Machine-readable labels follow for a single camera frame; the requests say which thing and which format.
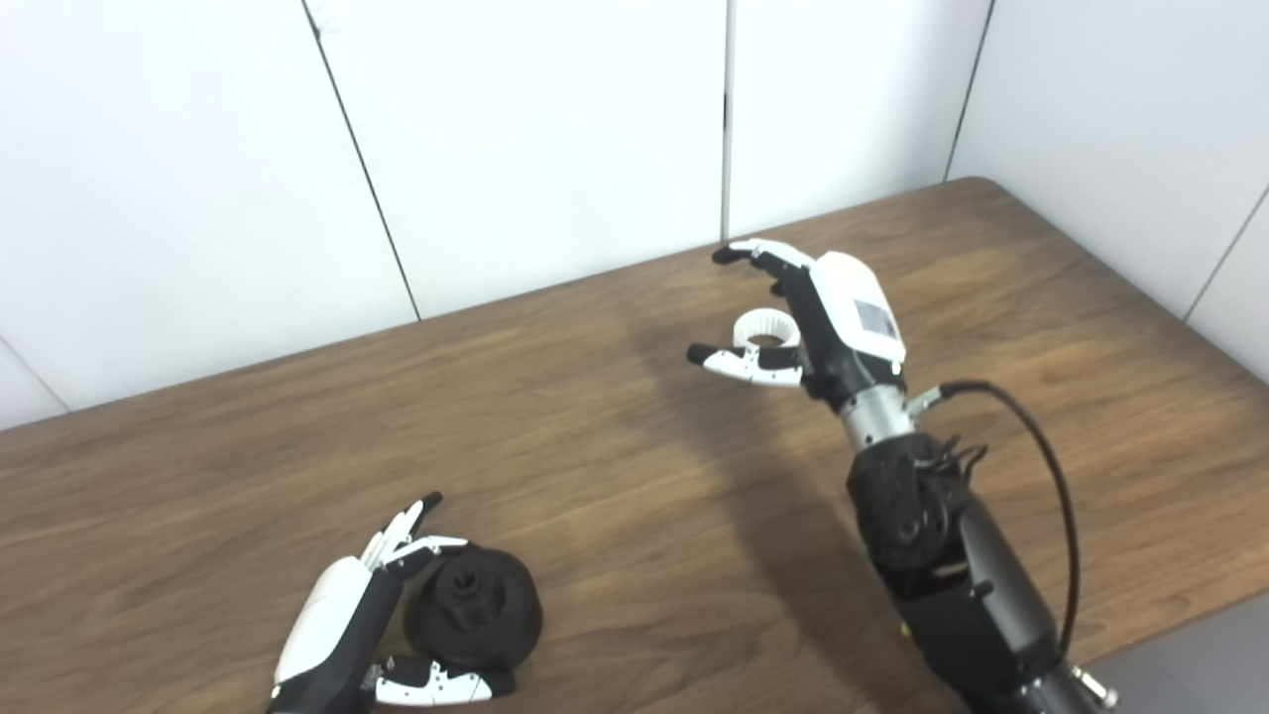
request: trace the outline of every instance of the white ring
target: white ring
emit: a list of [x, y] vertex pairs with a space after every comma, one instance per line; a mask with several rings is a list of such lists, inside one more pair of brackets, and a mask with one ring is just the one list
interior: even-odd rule
[[802, 332], [798, 331], [793, 317], [779, 309], [759, 307], [736, 320], [736, 326], [731, 330], [731, 342], [733, 346], [756, 346], [753, 339], [760, 335], [779, 339], [780, 346], [797, 346], [802, 341]]

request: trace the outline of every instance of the wood grain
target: wood grain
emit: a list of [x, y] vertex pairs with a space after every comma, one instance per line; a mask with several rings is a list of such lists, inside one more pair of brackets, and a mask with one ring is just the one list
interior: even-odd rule
[[[1269, 391], [997, 186], [766, 231], [878, 271], [914, 387], [986, 377], [1049, 432], [1089, 659], [1269, 586]], [[778, 302], [700, 249], [0, 434], [0, 710], [261, 711], [316, 576], [409, 501], [520, 555], [543, 639], [467, 711], [931, 713], [854, 534], [839, 425], [693, 369]], [[1052, 486], [990, 402], [976, 483], [1060, 607]], [[385, 651], [404, 647], [393, 629]]]

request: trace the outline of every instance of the black spool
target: black spool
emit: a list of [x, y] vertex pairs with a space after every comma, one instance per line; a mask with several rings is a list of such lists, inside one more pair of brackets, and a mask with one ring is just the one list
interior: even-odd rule
[[473, 547], [428, 580], [406, 609], [405, 630], [424, 657], [464, 670], [510, 671], [538, 643], [542, 602], [524, 563]]

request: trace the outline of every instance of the white wall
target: white wall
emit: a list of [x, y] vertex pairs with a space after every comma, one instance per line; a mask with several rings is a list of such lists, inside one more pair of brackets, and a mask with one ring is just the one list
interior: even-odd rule
[[730, 235], [943, 180], [989, 0], [736, 4]]
[[[1269, 191], [1269, 175], [1265, 181]], [[1269, 382], [1269, 207], [1264, 194], [1260, 200], [1189, 322]]]
[[722, 0], [311, 6], [424, 316], [720, 237]]
[[[732, 232], [935, 183], [986, 3], [308, 5], [435, 315], [722, 237], [728, 5]], [[0, 429], [415, 318], [299, 0], [11, 0], [0, 96]]]
[[297, 0], [11, 0], [0, 98], [0, 334], [71, 408], [415, 317]]
[[0, 430], [66, 413], [0, 337]]
[[1269, 180], [1266, 28], [1253, 0], [997, 0], [950, 175], [1184, 315]]

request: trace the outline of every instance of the black cable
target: black cable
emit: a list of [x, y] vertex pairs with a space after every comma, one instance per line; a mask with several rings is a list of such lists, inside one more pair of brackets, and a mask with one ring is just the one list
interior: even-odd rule
[[1070, 567], [1066, 592], [1066, 620], [1062, 623], [1062, 634], [1057, 644], [1058, 659], [1066, 659], [1067, 652], [1071, 649], [1071, 637], [1075, 634], [1075, 618], [1080, 610], [1080, 544], [1075, 533], [1075, 506], [1071, 503], [1071, 491], [1066, 486], [1066, 476], [1062, 473], [1062, 467], [1057, 463], [1053, 446], [1048, 443], [1048, 438], [1044, 436], [1044, 432], [1041, 431], [1039, 425], [1036, 424], [1036, 420], [1032, 419], [1027, 410], [1008, 392], [989, 382], [958, 380], [945, 383], [939, 386], [939, 392], [943, 393], [945, 399], [966, 392], [980, 392], [995, 397], [1027, 427], [1027, 431], [1036, 440], [1036, 446], [1039, 448], [1041, 455], [1044, 458], [1044, 464], [1048, 465], [1049, 473], [1053, 474], [1057, 498], [1062, 505], [1062, 523], [1066, 526], [1066, 555]]

